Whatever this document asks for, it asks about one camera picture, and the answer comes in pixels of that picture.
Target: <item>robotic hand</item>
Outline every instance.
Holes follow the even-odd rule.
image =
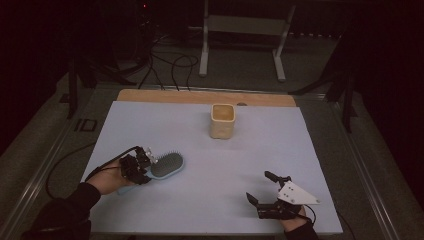
[[[136,156],[133,157],[127,153],[135,151]],[[153,157],[150,148],[147,148],[146,150],[142,147],[133,147],[128,149],[127,151],[121,153],[119,156],[113,158],[112,160],[104,163],[100,167],[97,167],[94,169],[85,179],[87,181],[92,176],[97,174],[100,171],[103,171],[107,165],[109,165],[111,162],[116,161],[119,159],[119,163],[121,165],[121,174],[122,177],[130,180],[131,182],[135,184],[145,184],[148,183],[150,180],[152,180],[150,177],[146,176],[147,170],[146,168],[150,167],[152,164],[155,164],[158,162],[158,160]]]
[[[299,214],[304,204],[319,204],[319,200],[291,182],[290,177],[277,177],[275,174],[265,171],[265,177],[273,182],[278,182],[279,189],[277,201],[271,204],[259,204],[259,201],[251,194],[246,193],[247,200],[256,207],[260,219],[289,220],[296,217],[309,218]]]

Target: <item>white table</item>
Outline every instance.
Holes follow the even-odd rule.
[[[208,135],[209,104],[114,102],[84,173],[133,146],[153,153],[177,150],[184,169],[124,195],[102,196],[92,209],[92,231],[157,235],[280,234],[275,220],[261,220],[246,192],[261,203],[276,200],[271,171],[322,203],[318,234],[341,233],[334,205],[303,116],[296,107],[237,106],[229,140]]]

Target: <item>wooden container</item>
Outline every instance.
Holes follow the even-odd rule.
[[[213,104],[211,108],[211,138],[229,139],[233,136],[236,112],[231,104]]]

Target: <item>floor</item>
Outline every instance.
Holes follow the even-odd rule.
[[[234,36],[215,35],[211,42],[208,75],[198,76],[201,45],[197,32],[187,43],[163,38],[153,49],[153,68],[143,85],[148,68],[128,76],[137,83],[132,88],[166,90],[219,90],[286,94],[317,80],[337,41],[325,38],[289,37],[282,61],[287,81],[276,80],[271,44],[235,41]],[[68,106],[59,103],[67,92],[67,77],[58,83],[57,93],[49,99],[15,139],[0,161],[0,238],[15,239],[28,229],[39,209],[49,200],[45,177],[53,171],[49,189],[54,196],[67,196],[80,181],[92,146],[72,155],[68,153],[96,141],[110,104],[123,88],[100,78],[95,89],[79,89],[80,108],[73,119],[66,119]],[[355,117],[352,133],[340,123],[340,107],[323,98],[328,85],[303,96],[295,96],[311,135],[321,168],[326,177],[344,229],[343,234],[322,239],[423,239],[424,214],[396,167],[390,151],[361,102],[354,94]],[[74,131],[77,120],[95,119],[93,132]],[[25,191],[35,196],[28,200]],[[129,236],[93,234],[91,239],[128,239]],[[273,236],[137,236],[136,239],[273,239]]]

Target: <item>cable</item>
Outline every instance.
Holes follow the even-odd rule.
[[[159,79],[159,76],[158,76],[158,72],[156,72],[156,70],[152,67],[152,70],[153,70],[153,73],[155,74],[155,76],[156,76],[156,80],[157,80],[157,82],[158,82],[158,84],[160,85],[160,88],[162,89],[162,90],[166,90],[165,89],[165,87],[163,86],[163,84],[162,84],[162,81]]]
[[[309,210],[311,210],[312,214],[314,215],[314,220],[312,220],[312,225],[315,224],[315,221],[317,220],[317,215],[315,214],[315,211],[309,207],[308,205],[305,205],[307,208],[309,208]]]
[[[342,214],[340,214],[340,212],[336,209],[336,213],[337,215],[339,215],[339,217],[343,220],[343,222],[346,224],[347,228],[349,228],[350,233],[352,234],[352,238],[354,240],[356,240],[355,234],[352,230],[352,228],[350,227],[349,223],[346,221],[346,219],[342,216]]]
[[[56,169],[56,167],[63,161],[63,160],[65,160],[67,157],[69,157],[69,156],[71,156],[72,154],[74,154],[74,153],[77,153],[77,152],[79,152],[79,151],[81,151],[81,150],[84,150],[84,149],[86,149],[86,148],[88,148],[88,147],[91,147],[91,146],[93,146],[94,144],[96,144],[96,142],[93,142],[93,143],[90,143],[90,144],[87,144],[87,145],[85,145],[85,146],[82,146],[82,147],[80,147],[80,148],[77,148],[77,149],[75,149],[74,151],[72,151],[72,152],[69,152],[69,153],[67,153],[65,156],[63,156],[63,157],[61,157],[54,165],[53,165],[53,167],[52,167],[52,169],[50,169],[50,171],[49,171],[49,174],[47,175],[47,178],[46,178],[46,182],[45,182],[45,188],[46,188],[46,193],[47,193],[47,195],[51,198],[51,199],[55,199],[55,197],[51,194],[51,192],[50,192],[50,189],[49,189],[49,181],[50,181],[50,177],[51,177],[51,175],[52,175],[52,173],[53,173],[53,171]]]
[[[96,175],[97,173],[99,173],[99,172],[101,172],[101,171],[103,171],[103,170],[107,170],[107,169],[115,168],[115,167],[110,167],[110,168],[105,169],[104,167],[106,167],[107,165],[111,164],[112,162],[114,162],[114,161],[116,161],[116,160],[118,160],[118,159],[122,158],[125,154],[127,154],[127,153],[129,153],[129,152],[131,152],[131,151],[134,151],[134,150],[135,150],[135,151],[137,151],[137,149],[140,149],[140,147],[138,147],[138,146],[132,147],[132,148],[130,148],[130,149],[128,149],[128,150],[126,150],[125,152],[123,152],[123,153],[119,154],[118,156],[116,156],[116,157],[112,158],[111,160],[109,160],[109,161],[107,161],[107,162],[103,163],[100,167],[97,167],[97,168],[96,168],[96,169],[94,169],[92,172],[90,172],[90,173],[88,174],[88,176],[85,178],[84,182],[87,182],[87,181],[88,181],[91,177],[93,177],[94,175]]]
[[[172,78],[172,81],[174,82],[174,85],[175,85],[175,87],[177,88],[178,91],[180,89],[178,87],[177,81],[175,80],[175,76],[174,76],[175,67],[190,68],[190,72],[189,72],[189,74],[187,75],[187,78],[186,78],[186,86],[187,86],[187,89],[189,91],[191,91],[190,90],[190,86],[189,86],[189,79],[190,79],[191,73],[193,72],[193,67],[199,62],[199,59],[197,57],[195,57],[195,56],[185,55],[185,54],[178,53],[178,52],[155,52],[155,53],[167,53],[167,54],[178,54],[178,55],[180,55],[173,62],[170,62],[170,61],[168,61],[166,59],[163,59],[163,58],[161,58],[161,57],[159,57],[159,56],[157,56],[157,55],[155,55],[155,54],[152,53],[152,56],[153,57],[155,57],[155,58],[157,58],[157,59],[159,59],[159,60],[161,60],[161,61],[163,61],[163,62],[168,63],[168,64],[171,65],[171,78]],[[188,65],[179,65],[179,64],[177,64],[177,62],[179,60],[183,59],[183,58],[188,59],[188,61],[190,62],[190,64],[188,64]]]
[[[191,58],[190,57],[188,57],[188,56],[186,56],[186,55],[183,55],[183,56],[181,56],[181,57],[179,57],[179,58],[177,58],[177,59],[175,59],[175,61],[173,62],[173,64],[172,64],[172,68],[171,68],[171,77],[172,77],[172,81],[174,81],[174,84],[175,84],[175,86],[177,87],[177,90],[179,91],[179,89],[178,89],[178,85],[177,85],[177,81],[175,80],[175,77],[174,77],[174,68],[175,68],[175,66],[177,66],[176,65],[176,63],[180,60],[180,59],[183,59],[183,58],[187,58],[189,61],[190,61],[190,72],[189,72],[189,74],[187,75],[187,79],[186,79],[186,86],[187,86],[187,89],[189,90],[189,91],[191,91],[190,90],[190,86],[189,86],[189,84],[188,84],[188,81],[189,81],[189,79],[190,79],[190,76],[191,76],[191,73],[193,72],[193,62],[191,61]]]
[[[138,84],[138,89],[140,89],[141,88],[141,85],[143,85],[143,83],[144,83],[144,81],[146,81],[146,79],[147,79],[147,77],[150,75],[150,72],[152,71],[152,69],[153,69],[153,63],[151,62],[151,57],[149,56],[149,61],[148,61],[148,64],[149,64],[149,70],[147,71],[147,73],[144,75],[144,77],[143,77],[143,80],[141,80],[141,82],[140,82],[140,84]]]

